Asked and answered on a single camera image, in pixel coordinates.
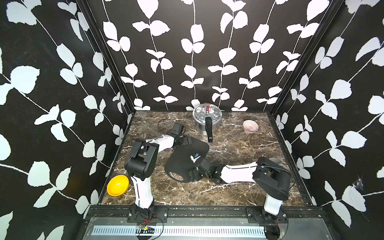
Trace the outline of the dark grey cutting board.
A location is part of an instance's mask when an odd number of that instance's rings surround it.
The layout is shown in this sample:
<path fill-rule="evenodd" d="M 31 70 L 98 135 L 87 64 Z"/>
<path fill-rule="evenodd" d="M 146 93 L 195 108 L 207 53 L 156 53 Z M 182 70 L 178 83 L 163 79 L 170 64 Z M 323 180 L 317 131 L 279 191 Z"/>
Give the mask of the dark grey cutting board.
<path fill-rule="evenodd" d="M 198 160 L 205 158 L 210 149 L 209 144 L 193 137 L 186 137 L 181 146 L 175 147 L 165 164 L 166 174 L 180 183 L 199 181 L 196 169 Z"/>

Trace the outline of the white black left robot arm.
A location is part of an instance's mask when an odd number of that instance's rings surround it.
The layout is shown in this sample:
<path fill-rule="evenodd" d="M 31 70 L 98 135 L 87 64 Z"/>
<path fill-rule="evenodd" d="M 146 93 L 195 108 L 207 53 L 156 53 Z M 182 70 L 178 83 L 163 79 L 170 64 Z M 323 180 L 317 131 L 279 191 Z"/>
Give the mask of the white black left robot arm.
<path fill-rule="evenodd" d="M 150 140 L 135 140 L 125 162 L 125 170 L 133 180 L 135 188 L 135 205 L 148 210 L 154 205 L 151 191 L 151 175 L 153 174 L 158 153 L 167 149 L 189 144 L 189 136 L 161 135 Z"/>

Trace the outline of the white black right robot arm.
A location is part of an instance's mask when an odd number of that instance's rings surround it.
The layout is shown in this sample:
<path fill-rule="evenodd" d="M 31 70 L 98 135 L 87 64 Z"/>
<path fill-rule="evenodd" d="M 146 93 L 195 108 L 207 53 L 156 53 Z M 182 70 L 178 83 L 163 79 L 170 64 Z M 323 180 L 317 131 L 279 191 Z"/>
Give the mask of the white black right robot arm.
<path fill-rule="evenodd" d="M 292 173 L 281 167 L 276 158 L 260 157 L 246 165 L 214 165 L 198 154 L 190 156 L 194 168 L 189 171 L 192 180 L 207 178 L 216 185 L 256 183 L 266 193 L 264 212 L 277 216 L 284 201 L 289 198 Z"/>

